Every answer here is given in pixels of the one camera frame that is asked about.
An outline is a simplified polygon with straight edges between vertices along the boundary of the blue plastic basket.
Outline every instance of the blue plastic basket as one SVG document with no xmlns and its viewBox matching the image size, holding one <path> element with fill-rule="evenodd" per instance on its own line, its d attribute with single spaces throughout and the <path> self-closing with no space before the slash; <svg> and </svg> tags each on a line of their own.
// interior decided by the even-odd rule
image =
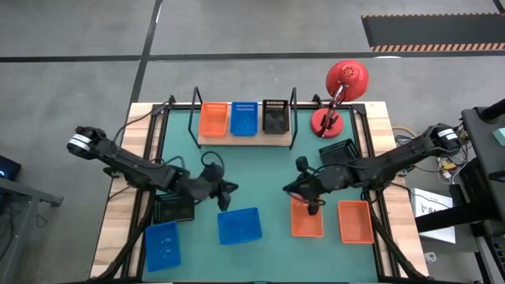
<svg viewBox="0 0 505 284">
<path fill-rule="evenodd" d="M 218 227 L 221 245 L 255 241 L 263 236 L 257 207 L 219 213 Z"/>
<path fill-rule="evenodd" d="M 177 222 L 149 226 L 145 230 L 145 245 L 149 272 L 181 265 Z"/>
<path fill-rule="evenodd" d="M 255 136 L 258 133 L 258 102 L 231 103 L 231 134 Z"/>
</svg>

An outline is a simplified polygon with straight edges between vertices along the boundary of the wooden shelf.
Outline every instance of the wooden shelf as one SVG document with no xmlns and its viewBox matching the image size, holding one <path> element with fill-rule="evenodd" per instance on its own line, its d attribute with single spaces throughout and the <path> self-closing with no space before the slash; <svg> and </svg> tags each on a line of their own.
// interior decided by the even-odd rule
<svg viewBox="0 0 505 284">
<path fill-rule="evenodd" d="M 258 103 L 258 133 L 255 136 L 234 136 L 230 132 L 231 103 L 228 103 L 228 126 L 226 135 L 221 138 L 198 136 L 200 145 L 235 145 L 235 146 L 283 146 L 289 147 L 293 140 L 291 109 L 288 107 L 290 130 L 284 134 L 265 134 L 263 132 L 263 104 Z"/>
</svg>

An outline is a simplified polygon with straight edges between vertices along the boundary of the green table surface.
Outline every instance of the green table surface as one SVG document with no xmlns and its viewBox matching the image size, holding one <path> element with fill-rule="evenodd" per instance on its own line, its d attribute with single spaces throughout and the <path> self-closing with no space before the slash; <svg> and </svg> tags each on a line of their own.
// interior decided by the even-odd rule
<svg viewBox="0 0 505 284">
<path fill-rule="evenodd" d="M 343 244 L 337 206 L 340 200 L 359 200 L 361 189 L 344 189 L 327 194 L 322 207 L 324 237 L 293 237 L 290 198 L 282 187 L 298 176 L 295 159 L 307 156 L 318 167 L 318 149 L 345 139 L 353 139 L 348 110 L 339 111 L 345 128 L 334 139 L 316 137 L 309 126 L 313 110 L 298 111 L 298 136 L 288 147 L 203 146 L 198 149 L 188 133 L 189 110 L 171 110 L 163 146 L 163 159 L 184 158 L 193 176 L 204 166 L 201 155 L 218 152 L 225 163 L 225 179 L 239 184 L 232 193 L 229 211 L 258 207 L 263 237 L 237 245 L 220 245 L 217 199 L 195 207 L 195 219 L 178 223 L 181 265 L 147 272 L 144 281 L 271 281 L 271 282 L 377 282 L 371 245 Z M 193 121 L 197 133 L 199 112 Z"/>
</svg>

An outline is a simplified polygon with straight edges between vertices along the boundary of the orange basket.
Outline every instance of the orange basket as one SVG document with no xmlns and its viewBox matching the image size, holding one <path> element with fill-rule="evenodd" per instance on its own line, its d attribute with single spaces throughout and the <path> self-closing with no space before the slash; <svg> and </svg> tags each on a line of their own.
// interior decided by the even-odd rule
<svg viewBox="0 0 505 284">
<path fill-rule="evenodd" d="M 228 103 L 203 103 L 198 135 L 224 137 L 228 126 Z"/>
<path fill-rule="evenodd" d="M 291 233 L 295 237 L 323 237 L 321 208 L 316 215 L 309 215 L 307 206 L 306 203 L 291 198 Z"/>
<path fill-rule="evenodd" d="M 340 235 L 345 244 L 373 244 L 372 221 L 366 201 L 339 202 Z"/>
</svg>

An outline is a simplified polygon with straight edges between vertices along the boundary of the concrete floor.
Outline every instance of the concrete floor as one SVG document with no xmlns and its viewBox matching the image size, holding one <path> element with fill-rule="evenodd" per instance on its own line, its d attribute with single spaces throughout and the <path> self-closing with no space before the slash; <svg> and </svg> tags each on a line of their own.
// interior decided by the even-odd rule
<svg viewBox="0 0 505 284">
<path fill-rule="evenodd" d="M 0 57 L 141 54 L 154 0 L 0 0 Z M 496 12 L 491 0 L 165 0 L 152 54 L 369 51 L 362 14 Z M 150 62 L 139 101 L 189 101 L 326 95 L 337 60 Z M 363 101 L 386 101 L 391 123 L 420 133 L 437 122 L 458 124 L 462 109 L 503 98 L 505 58 L 361 60 L 371 76 Z M 103 165 L 68 154 L 77 125 L 113 135 L 124 123 L 137 62 L 0 63 L 0 154 L 23 164 L 21 182 L 65 196 L 34 226 L 17 283 L 88 277 L 110 179 Z M 425 168 L 434 167 L 424 161 Z M 411 187 L 447 192 L 436 175 L 413 171 Z M 441 280 L 480 278 L 466 226 L 456 245 L 422 239 L 439 260 Z"/>
</svg>

